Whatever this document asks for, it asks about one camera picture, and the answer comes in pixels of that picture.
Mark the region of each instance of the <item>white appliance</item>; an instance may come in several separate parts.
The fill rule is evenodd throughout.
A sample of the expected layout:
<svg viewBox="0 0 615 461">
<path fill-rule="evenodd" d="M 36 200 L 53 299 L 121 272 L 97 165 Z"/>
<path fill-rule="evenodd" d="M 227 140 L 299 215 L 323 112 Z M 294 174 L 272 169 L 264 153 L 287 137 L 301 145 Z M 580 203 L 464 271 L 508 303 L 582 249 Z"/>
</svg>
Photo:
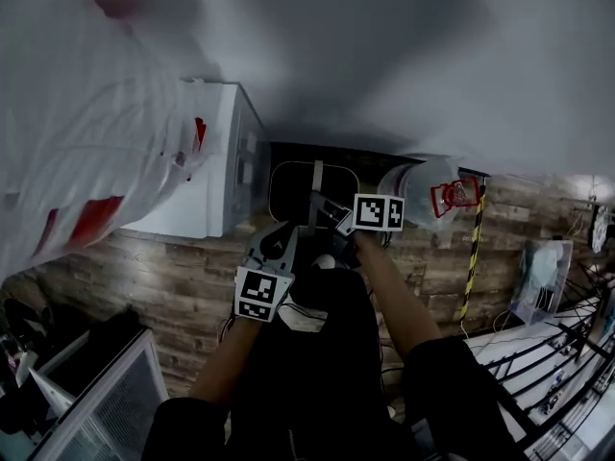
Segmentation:
<svg viewBox="0 0 615 461">
<path fill-rule="evenodd" d="M 267 204 L 270 147 L 240 85 L 207 84 L 220 97 L 214 125 L 208 125 L 210 155 L 189 182 L 137 222 L 134 231 L 201 239 L 232 231 Z"/>
<path fill-rule="evenodd" d="M 61 391 L 49 380 L 45 386 L 46 397 Z M 139 461 L 154 414 L 167 399 L 154 337 L 145 329 L 74 402 L 50 401 L 65 413 L 29 459 Z"/>
</svg>

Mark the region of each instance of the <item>black wire rack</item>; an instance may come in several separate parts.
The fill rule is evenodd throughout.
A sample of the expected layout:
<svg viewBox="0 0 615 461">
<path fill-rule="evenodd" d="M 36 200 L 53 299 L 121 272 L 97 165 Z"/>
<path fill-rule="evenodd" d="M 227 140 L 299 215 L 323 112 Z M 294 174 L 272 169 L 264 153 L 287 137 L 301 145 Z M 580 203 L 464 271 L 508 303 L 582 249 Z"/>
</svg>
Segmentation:
<svg viewBox="0 0 615 461">
<path fill-rule="evenodd" d="M 571 299 L 565 291 L 566 302 L 558 309 L 559 313 L 565 312 L 567 318 L 578 317 L 574 324 L 569 327 L 561 323 L 553 325 L 560 329 L 559 333 L 484 366 L 490 373 L 490 381 L 498 402 L 525 432 L 525 436 L 517 444 L 527 453 L 530 461 L 547 461 L 561 450 L 592 413 L 615 377 L 615 331 L 611 330 L 608 336 L 602 337 L 601 346 L 589 340 L 598 317 L 604 318 L 603 314 L 610 295 L 607 279 L 595 269 L 580 263 L 578 266 L 587 276 L 588 286 L 567 280 L 566 290 L 571 295 L 575 294 L 577 299 Z M 541 353 L 540 358 L 513 373 L 510 372 L 515 361 L 522 357 L 527 359 L 529 353 L 544 347 L 547 347 L 545 349 L 547 352 Z M 548 371 L 517 391 L 510 392 L 506 390 L 505 385 L 515 377 L 529 372 L 535 374 L 534 368 L 556 354 L 564 352 L 567 352 L 568 356 L 557 369 L 560 370 L 573 360 L 578 362 L 578 367 L 558 384 L 549 388 L 548 393 L 540 400 L 522 408 L 517 399 L 549 379 L 553 380 L 555 371 Z M 579 387 L 579 381 L 576 379 L 589 374 L 591 376 Z M 548 411 L 545 414 L 545 405 L 559 398 L 559 395 L 568 399 L 565 403 L 554 407 L 553 412 Z M 543 410 L 543 414 L 532 414 L 535 410 Z"/>
</svg>

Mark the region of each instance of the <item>white object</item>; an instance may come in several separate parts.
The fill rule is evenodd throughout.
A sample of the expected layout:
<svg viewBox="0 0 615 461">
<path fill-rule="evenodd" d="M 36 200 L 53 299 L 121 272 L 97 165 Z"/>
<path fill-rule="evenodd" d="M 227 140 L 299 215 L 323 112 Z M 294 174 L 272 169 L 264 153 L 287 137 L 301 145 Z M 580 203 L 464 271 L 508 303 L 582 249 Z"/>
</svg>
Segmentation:
<svg viewBox="0 0 615 461">
<path fill-rule="evenodd" d="M 147 329 L 76 399 L 31 459 L 139 461 L 154 414 L 167 399 Z"/>
<path fill-rule="evenodd" d="M 0 28 L 0 283 L 142 218 L 205 161 L 203 82 L 93 0 L 22 0 Z"/>
<path fill-rule="evenodd" d="M 325 325 L 329 313 L 320 309 L 303 307 L 295 303 L 292 296 L 288 294 L 284 304 L 278 310 L 278 315 L 293 331 L 318 333 Z"/>
<path fill-rule="evenodd" d="M 30 374 L 31 368 L 35 366 L 38 360 L 38 354 L 33 351 L 27 351 L 22 353 L 21 358 L 19 359 L 19 367 L 17 367 L 17 372 L 15 374 L 15 382 L 17 386 L 21 387 L 28 375 Z"/>
<path fill-rule="evenodd" d="M 38 389 L 40 389 L 40 392 L 45 397 L 49 403 L 49 406 L 51 406 L 51 409 L 58 416 L 58 418 L 66 413 L 68 408 L 70 408 L 75 402 L 75 397 L 64 391 L 49 377 L 42 376 L 33 369 L 30 369 L 30 374 L 32 374 Z"/>
<path fill-rule="evenodd" d="M 572 256 L 572 241 L 528 241 L 510 311 L 527 325 L 551 319 L 559 307 Z"/>
<path fill-rule="evenodd" d="M 221 101 L 207 131 L 207 162 L 126 229 L 196 239 L 221 236 L 266 206 L 270 153 L 258 118 L 238 85 L 208 86 Z"/>
<path fill-rule="evenodd" d="M 237 267 L 234 313 L 237 316 L 271 323 L 293 281 L 293 277 L 281 277 L 243 266 Z"/>
<path fill-rule="evenodd" d="M 404 199 L 390 195 L 355 194 L 353 229 L 401 232 L 404 230 Z"/>
<path fill-rule="evenodd" d="M 431 189 L 458 180 L 458 170 L 458 166 L 449 158 L 397 166 L 381 179 L 378 192 L 404 197 L 407 201 L 404 217 L 408 222 L 429 231 L 442 231 L 453 222 L 457 210 L 447 211 L 437 217 Z"/>
<path fill-rule="evenodd" d="M 596 219 L 594 220 L 594 230 L 591 233 L 592 250 L 594 253 L 599 253 L 603 250 L 604 241 L 606 241 L 606 233 L 610 224 L 611 208 L 600 206 L 596 214 Z"/>
<path fill-rule="evenodd" d="M 317 266 L 321 270 L 331 270 L 335 268 L 335 258 L 331 255 L 320 255 L 314 259 L 311 266 Z"/>
</svg>

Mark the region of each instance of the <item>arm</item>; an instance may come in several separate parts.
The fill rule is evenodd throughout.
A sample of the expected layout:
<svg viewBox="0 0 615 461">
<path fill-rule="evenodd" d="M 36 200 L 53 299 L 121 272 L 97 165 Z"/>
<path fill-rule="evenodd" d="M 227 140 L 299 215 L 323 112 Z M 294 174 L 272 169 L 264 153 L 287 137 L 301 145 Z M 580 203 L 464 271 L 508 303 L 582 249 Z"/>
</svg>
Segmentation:
<svg viewBox="0 0 615 461">
<path fill-rule="evenodd" d="M 406 357 L 417 345 L 441 338 L 430 313 L 407 288 L 391 257 L 372 236 L 357 232 L 357 258 L 381 306 L 397 353 Z"/>
<path fill-rule="evenodd" d="M 262 322 L 237 318 L 224 341 L 208 359 L 189 396 L 211 404 L 229 406 Z"/>
<path fill-rule="evenodd" d="M 457 338 L 442 337 L 395 263 L 371 236 L 358 233 L 357 258 L 378 298 L 395 349 L 404 359 L 406 419 L 425 418 L 442 452 L 470 460 L 526 459 L 508 433 L 492 381 Z M 473 422 L 467 412 L 472 411 Z"/>
<path fill-rule="evenodd" d="M 224 458 L 224 423 L 260 326 L 258 321 L 238 318 L 199 373 L 189 398 L 159 406 L 143 460 L 193 459 L 197 452 L 204 459 Z"/>
</svg>

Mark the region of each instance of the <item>person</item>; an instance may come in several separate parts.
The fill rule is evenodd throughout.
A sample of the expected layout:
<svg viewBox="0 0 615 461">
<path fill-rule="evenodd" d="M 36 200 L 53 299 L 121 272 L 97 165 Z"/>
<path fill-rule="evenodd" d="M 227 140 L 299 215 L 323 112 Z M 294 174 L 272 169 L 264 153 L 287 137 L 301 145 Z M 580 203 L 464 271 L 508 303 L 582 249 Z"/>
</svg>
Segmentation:
<svg viewBox="0 0 615 461">
<path fill-rule="evenodd" d="M 238 318 L 188 398 L 164 402 L 142 459 L 526 459 L 467 345 L 443 338 L 376 238 L 357 259 L 404 358 L 406 419 L 390 420 L 374 306 L 358 272 L 312 267 L 296 303 L 326 310 L 318 333 Z M 231 435 L 225 422 L 231 412 Z"/>
</svg>

